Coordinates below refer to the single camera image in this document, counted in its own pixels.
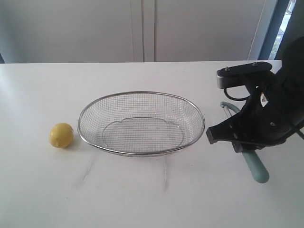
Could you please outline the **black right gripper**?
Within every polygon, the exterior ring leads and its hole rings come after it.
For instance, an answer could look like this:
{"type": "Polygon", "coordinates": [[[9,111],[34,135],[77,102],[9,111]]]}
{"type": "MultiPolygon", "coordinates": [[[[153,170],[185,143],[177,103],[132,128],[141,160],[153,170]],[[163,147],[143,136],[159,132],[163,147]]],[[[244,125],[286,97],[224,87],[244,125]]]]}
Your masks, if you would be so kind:
{"type": "Polygon", "coordinates": [[[245,84],[249,98],[232,118],[211,126],[206,135],[210,144],[232,142],[236,153],[282,144],[297,132],[297,73],[269,73],[259,82],[245,84]]]}

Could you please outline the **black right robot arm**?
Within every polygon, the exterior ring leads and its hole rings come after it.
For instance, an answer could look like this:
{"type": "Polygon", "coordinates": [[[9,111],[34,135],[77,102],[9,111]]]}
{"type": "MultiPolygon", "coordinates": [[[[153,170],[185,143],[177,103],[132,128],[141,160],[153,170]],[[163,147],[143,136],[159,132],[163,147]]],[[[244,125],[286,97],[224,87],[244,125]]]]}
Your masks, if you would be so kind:
{"type": "Polygon", "coordinates": [[[281,64],[276,73],[264,61],[217,71],[220,89],[245,86],[249,96],[239,112],[207,129],[210,144],[231,142],[235,152],[243,152],[283,144],[294,133],[304,136],[303,38],[285,49],[281,64]]]}

